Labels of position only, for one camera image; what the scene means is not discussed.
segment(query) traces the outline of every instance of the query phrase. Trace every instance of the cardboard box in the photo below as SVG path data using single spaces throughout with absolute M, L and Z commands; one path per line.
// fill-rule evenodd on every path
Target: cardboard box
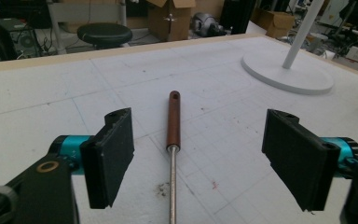
M 194 16 L 197 12 L 208 13 L 219 21 L 224 4 L 225 0 L 196 0 L 196 6 L 191 8 L 191 15 Z
M 287 35 L 295 23 L 295 17 L 284 12 L 271 12 L 255 8 L 251 21 L 267 30 L 267 36 L 276 38 Z
M 147 17 L 127 17 L 127 27 L 130 29 L 147 28 Z
M 187 40 L 195 0 L 147 0 L 149 32 L 161 41 Z M 172 14 L 173 21 L 168 20 Z

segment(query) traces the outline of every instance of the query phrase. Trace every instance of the stool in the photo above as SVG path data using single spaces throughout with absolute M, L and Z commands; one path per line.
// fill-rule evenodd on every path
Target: stool
M 129 42 L 132 31 L 126 26 L 112 22 L 94 22 L 80 26 L 77 36 L 96 49 L 113 49 Z

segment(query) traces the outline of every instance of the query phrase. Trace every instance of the table surface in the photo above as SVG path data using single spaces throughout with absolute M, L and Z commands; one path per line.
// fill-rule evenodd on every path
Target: table surface
M 316 96 L 277 90 L 241 67 L 243 54 L 269 49 L 288 47 L 235 35 L 0 63 L 0 185 L 57 136 L 96 134 L 105 114 L 131 107 L 134 159 L 113 207 L 89 209 L 84 177 L 73 177 L 81 222 L 168 223 L 161 192 L 169 190 L 168 96 L 177 90 L 178 223 L 339 223 L 350 181 L 334 179 L 325 211 L 303 213 L 261 145 L 268 108 L 297 115 L 317 135 L 358 141 L 358 73 L 300 51 L 297 60 L 330 74 L 334 88 Z

